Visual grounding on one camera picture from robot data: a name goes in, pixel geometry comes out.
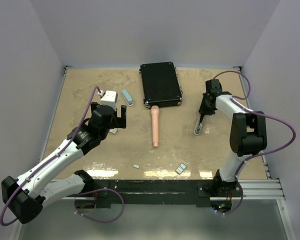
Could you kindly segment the light blue stapler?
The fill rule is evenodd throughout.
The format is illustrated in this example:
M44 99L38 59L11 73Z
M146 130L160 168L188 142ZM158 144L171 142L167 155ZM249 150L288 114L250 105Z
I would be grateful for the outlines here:
M122 96L123 96L124 100L126 101L127 105L129 107L132 107L134 105L134 101L133 101L132 96L129 94L129 92L126 89L123 89L121 91L121 93L122 93Z

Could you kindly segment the grey stapler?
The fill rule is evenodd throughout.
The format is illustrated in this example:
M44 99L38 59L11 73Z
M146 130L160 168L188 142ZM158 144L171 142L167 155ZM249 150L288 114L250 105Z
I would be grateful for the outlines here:
M204 119L204 115L199 114L199 116L196 120L195 126L194 126L194 130L193 130L193 134L195 136L199 136L201 134L203 119Z

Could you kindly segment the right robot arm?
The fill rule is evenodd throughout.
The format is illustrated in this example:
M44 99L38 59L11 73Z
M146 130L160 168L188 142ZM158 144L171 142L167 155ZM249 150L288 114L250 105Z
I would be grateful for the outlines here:
M203 120L212 116L216 111L223 112L231 120L229 145L231 152L225 165L218 169L212 178L197 183L197 195L200 198L231 197L236 194L242 197L244 194L238 178L246 161L256 157L267 146L266 120L263 112L253 111L237 102L237 97L228 91L223 91L222 84L214 77L205 83L205 93L198 110L198 118L193 134L201 134ZM212 150L212 141L207 138L202 143L191 145L190 135L181 131L181 121L190 118L184 113L175 111L160 114L163 107L179 105L177 100L159 100L146 102L147 111L152 117L151 140L154 148L160 146L160 141L165 139L173 141L173 149L184 148L188 152L205 153Z

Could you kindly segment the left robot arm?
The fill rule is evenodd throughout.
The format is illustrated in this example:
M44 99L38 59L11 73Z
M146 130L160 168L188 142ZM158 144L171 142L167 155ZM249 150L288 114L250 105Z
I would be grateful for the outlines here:
M97 102L88 104L86 110L91 111L91 116L83 116L79 125L48 157L17 178L7 176L1 182L2 226L7 225L4 222L6 210L14 214L16 221L27 224L49 204L70 195L89 196L95 190L93 178L84 170L77 170L60 182L52 181L67 166L99 146L111 129L127 126L125 105L120 107L120 116L115 107Z

